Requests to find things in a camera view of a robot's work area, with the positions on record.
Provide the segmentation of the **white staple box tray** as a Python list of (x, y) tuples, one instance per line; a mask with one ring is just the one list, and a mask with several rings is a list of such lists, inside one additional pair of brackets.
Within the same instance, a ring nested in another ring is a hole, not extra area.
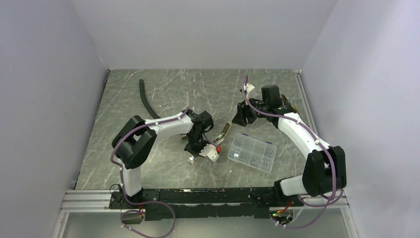
[(197, 160), (197, 158), (196, 158), (196, 157), (194, 157), (194, 156), (190, 156), (190, 157), (188, 158), (188, 162), (189, 162), (191, 165), (193, 165), (193, 164), (196, 162), (196, 160)]

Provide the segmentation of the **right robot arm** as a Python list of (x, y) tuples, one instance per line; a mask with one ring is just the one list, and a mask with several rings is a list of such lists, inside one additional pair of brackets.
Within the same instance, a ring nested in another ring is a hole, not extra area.
[(244, 83), (240, 92), (244, 101), (237, 104), (232, 122), (240, 126), (264, 118), (287, 135), (306, 158), (303, 174), (275, 182), (272, 199), (279, 206), (286, 205), (295, 195), (312, 197), (334, 194), (347, 185), (345, 152), (331, 146), (316, 135), (301, 119), (298, 110), (280, 93), (278, 86), (261, 88), (262, 99), (253, 98), (255, 87)]

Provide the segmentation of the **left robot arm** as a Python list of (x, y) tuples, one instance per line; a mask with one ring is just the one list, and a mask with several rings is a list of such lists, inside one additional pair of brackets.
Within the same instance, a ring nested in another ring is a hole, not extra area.
[(141, 204), (141, 166), (159, 139), (185, 135), (187, 144), (184, 151), (215, 162), (219, 158), (217, 146), (205, 138), (206, 131), (212, 127), (213, 120), (208, 112), (197, 114), (189, 108), (161, 119), (133, 116), (111, 143), (113, 152), (110, 161), (119, 166), (121, 186), (125, 191), (122, 202), (129, 208)]

